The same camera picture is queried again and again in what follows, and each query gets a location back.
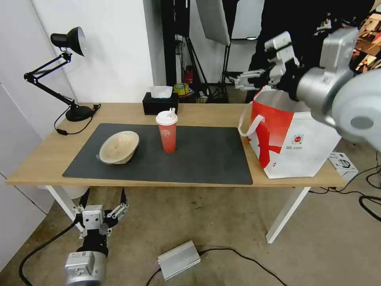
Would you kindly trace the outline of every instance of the bowl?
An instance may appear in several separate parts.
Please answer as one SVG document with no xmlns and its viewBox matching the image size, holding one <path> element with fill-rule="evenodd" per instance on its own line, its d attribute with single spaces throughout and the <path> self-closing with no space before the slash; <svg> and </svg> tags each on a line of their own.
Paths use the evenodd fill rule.
<svg viewBox="0 0 381 286">
<path fill-rule="evenodd" d="M 139 135 L 133 131 L 122 131 L 107 138 L 96 156 L 104 164 L 125 164 L 134 155 L 139 144 Z"/>
</svg>

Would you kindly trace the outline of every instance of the table leg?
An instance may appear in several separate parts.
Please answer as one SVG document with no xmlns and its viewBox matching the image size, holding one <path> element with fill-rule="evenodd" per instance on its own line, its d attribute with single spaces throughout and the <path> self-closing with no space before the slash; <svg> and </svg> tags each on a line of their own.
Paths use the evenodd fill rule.
<svg viewBox="0 0 381 286">
<path fill-rule="evenodd" d="M 71 219 L 71 221 L 74 221 L 75 219 L 75 212 L 73 207 L 75 207 L 75 204 L 67 194 L 67 192 L 64 190 L 61 186 L 45 186 L 46 189 L 53 195 L 57 203 L 61 206 L 61 208 L 64 210 L 64 212 L 67 214 L 67 216 Z M 83 227 L 77 223 L 76 227 L 79 229 L 80 232 L 83 232 Z"/>
<path fill-rule="evenodd" d="M 311 187 L 305 187 L 302 190 L 295 189 L 292 192 L 291 197 L 279 213 L 277 219 L 271 226 L 269 232 L 266 234 L 266 239 L 268 243 L 274 242 L 278 234 L 281 232 L 282 228 L 286 225 L 287 221 L 290 219 L 294 211 L 297 209 L 298 205 L 300 205 L 304 197 L 308 194 L 308 191 L 310 189 Z"/>
</svg>

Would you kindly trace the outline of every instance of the small white box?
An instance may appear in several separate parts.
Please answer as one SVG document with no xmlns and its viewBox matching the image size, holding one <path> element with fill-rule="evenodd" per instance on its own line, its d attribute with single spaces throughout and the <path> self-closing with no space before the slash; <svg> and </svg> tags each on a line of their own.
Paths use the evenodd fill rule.
<svg viewBox="0 0 381 286">
<path fill-rule="evenodd" d="M 353 179 L 355 175 L 358 174 L 357 168 L 344 153 L 332 152 L 328 159 L 334 165 L 336 171 L 347 183 Z"/>
</svg>

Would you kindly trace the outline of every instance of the logo on cup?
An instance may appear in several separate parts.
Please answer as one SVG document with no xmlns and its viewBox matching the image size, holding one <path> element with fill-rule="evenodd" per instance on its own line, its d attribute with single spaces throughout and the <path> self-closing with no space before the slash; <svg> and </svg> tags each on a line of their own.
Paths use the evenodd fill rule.
<svg viewBox="0 0 381 286">
<path fill-rule="evenodd" d="M 168 137 L 169 135 L 171 135 L 171 132 L 169 130 L 162 130 L 162 135 L 164 137 Z"/>
</svg>

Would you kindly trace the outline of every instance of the shopping bag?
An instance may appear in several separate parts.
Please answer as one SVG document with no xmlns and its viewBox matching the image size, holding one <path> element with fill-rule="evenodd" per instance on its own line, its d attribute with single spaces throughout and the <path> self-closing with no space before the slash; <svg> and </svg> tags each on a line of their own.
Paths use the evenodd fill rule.
<svg viewBox="0 0 381 286">
<path fill-rule="evenodd" d="M 242 123 L 250 108 L 251 125 L 244 133 Z M 341 138 L 334 128 L 314 120 L 303 103 L 269 86 L 245 107 L 238 130 L 271 179 L 315 176 Z"/>
</svg>

